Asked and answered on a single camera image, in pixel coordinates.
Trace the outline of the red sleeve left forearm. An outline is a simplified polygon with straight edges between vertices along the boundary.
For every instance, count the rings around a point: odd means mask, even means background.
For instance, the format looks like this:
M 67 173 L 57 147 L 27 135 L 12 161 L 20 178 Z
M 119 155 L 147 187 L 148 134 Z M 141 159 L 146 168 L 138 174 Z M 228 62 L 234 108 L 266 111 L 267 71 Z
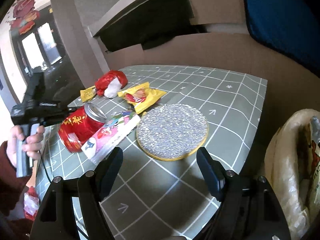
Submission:
M 0 210 L 8 216 L 20 199 L 20 195 L 31 176 L 16 177 L 16 169 L 7 157 L 7 141 L 1 144 L 0 153 Z

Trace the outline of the person's left hand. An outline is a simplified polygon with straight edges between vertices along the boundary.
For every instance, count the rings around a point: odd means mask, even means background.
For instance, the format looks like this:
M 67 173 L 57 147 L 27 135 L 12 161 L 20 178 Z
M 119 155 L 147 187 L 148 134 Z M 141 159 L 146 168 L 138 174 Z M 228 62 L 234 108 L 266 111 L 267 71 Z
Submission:
M 42 149 L 43 135 L 44 127 L 39 126 L 36 133 L 27 137 L 26 144 L 22 146 L 26 155 L 34 160 L 39 160 L 41 157 L 40 150 Z M 14 168 L 17 166 L 16 142 L 23 141 L 24 139 L 25 137 L 21 126 L 14 126 L 11 129 L 11 136 L 8 139 L 6 150 L 7 157 Z

